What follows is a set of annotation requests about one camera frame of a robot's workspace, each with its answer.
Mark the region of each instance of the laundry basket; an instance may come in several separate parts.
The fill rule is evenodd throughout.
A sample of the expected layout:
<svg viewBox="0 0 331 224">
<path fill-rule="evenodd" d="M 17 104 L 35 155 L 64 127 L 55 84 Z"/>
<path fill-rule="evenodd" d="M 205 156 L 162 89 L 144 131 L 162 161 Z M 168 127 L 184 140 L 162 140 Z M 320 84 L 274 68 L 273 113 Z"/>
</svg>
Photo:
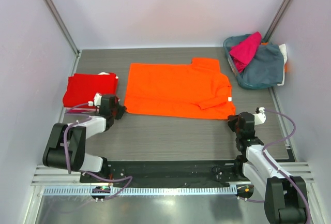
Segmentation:
<svg viewBox="0 0 331 224">
<path fill-rule="evenodd" d="M 237 79 L 237 82 L 239 84 L 240 87 L 242 88 L 246 88 L 246 89 L 262 89 L 262 88 L 269 88 L 272 85 L 268 85 L 268 84 L 257 84 L 257 85 L 251 85 L 247 82 L 245 82 L 245 80 L 243 79 L 242 75 L 239 73 L 239 71 L 237 70 L 236 66 L 234 65 L 234 62 L 232 60 L 231 55 L 229 54 L 229 51 L 231 50 L 231 47 L 236 46 L 237 44 L 239 44 L 240 42 L 244 41 L 248 36 L 250 36 L 250 34 L 246 34 L 246 35 L 241 35 L 241 36 L 233 36 L 230 38 L 227 38 L 224 42 L 223 42 L 223 48 L 225 50 L 225 56 L 228 59 L 228 62 L 231 66 L 231 69 Z"/>
</svg>

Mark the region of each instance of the red folded shirt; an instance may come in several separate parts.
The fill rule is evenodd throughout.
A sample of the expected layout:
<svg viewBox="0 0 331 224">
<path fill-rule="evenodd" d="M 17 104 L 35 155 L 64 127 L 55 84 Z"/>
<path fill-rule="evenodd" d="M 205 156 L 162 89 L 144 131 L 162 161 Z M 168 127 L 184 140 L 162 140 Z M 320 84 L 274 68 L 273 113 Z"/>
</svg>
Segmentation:
<svg viewBox="0 0 331 224">
<path fill-rule="evenodd" d="M 116 74 L 109 75 L 79 74 L 75 73 L 68 79 L 67 91 L 63 97 L 63 105 L 72 108 L 76 105 L 93 101 L 96 93 L 116 94 L 118 78 Z M 84 108 L 94 109 L 88 105 Z"/>
</svg>

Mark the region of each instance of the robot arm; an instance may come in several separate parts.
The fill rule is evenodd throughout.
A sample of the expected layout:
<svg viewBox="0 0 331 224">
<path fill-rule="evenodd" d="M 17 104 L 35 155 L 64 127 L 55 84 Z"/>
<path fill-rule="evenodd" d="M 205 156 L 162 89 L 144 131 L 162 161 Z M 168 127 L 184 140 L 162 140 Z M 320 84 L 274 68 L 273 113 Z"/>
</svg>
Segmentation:
<svg viewBox="0 0 331 224">
<path fill-rule="evenodd" d="M 68 132 L 70 167 L 72 171 L 91 171 L 98 173 L 101 177 L 108 177 L 107 159 L 86 153 L 85 141 L 97 133 L 107 131 L 114 124 L 114 120 L 123 116 L 126 108 L 119 105 L 118 98 L 114 95 L 96 94 L 94 102 L 89 104 L 98 106 L 98 114 L 91 116 L 91 120 L 87 122 L 77 124 Z M 68 125 L 70 124 L 56 123 L 53 126 L 42 158 L 45 166 L 67 168 L 63 135 Z"/>
<path fill-rule="evenodd" d="M 244 112 L 228 117 L 228 126 L 236 133 L 237 149 L 242 153 L 236 159 L 237 173 L 248 178 L 264 198 L 264 210 L 270 223 L 305 223 L 305 204 L 279 170 L 295 182 L 307 199 L 304 180 L 285 171 L 267 150 L 263 151 L 263 142 L 255 136 L 255 125 L 263 124 L 265 120 L 264 108 L 257 108 L 254 115 Z"/>
</svg>

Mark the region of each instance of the orange shirt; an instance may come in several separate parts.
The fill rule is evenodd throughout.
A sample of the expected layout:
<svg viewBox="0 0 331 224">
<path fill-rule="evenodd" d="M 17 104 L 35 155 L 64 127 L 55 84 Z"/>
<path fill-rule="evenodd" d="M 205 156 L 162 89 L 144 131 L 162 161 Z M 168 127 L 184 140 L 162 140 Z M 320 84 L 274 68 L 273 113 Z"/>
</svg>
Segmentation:
<svg viewBox="0 0 331 224">
<path fill-rule="evenodd" d="M 131 64 L 125 106 L 131 114 L 199 119 L 235 114 L 229 79 L 211 58 L 196 57 L 190 65 Z"/>
</svg>

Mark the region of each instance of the white wall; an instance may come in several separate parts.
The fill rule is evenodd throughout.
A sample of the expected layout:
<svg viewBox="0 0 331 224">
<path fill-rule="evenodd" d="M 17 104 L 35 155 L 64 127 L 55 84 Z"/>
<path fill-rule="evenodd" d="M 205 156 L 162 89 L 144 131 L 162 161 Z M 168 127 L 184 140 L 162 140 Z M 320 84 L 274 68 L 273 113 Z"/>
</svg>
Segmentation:
<svg viewBox="0 0 331 224">
<path fill-rule="evenodd" d="M 43 0 L 0 0 L 0 218 L 21 223 L 74 54 Z"/>
<path fill-rule="evenodd" d="M 267 31 L 282 0 L 53 0 L 80 49 L 220 46 Z"/>
<path fill-rule="evenodd" d="M 292 65 L 276 92 L 284 113 L 297 124 L 298 157 L 309 163 L 326 208 L 331 206 L 330 16 L 330 0 L 294 0 L 272 37 L 287 44 Z"/>
</svg>

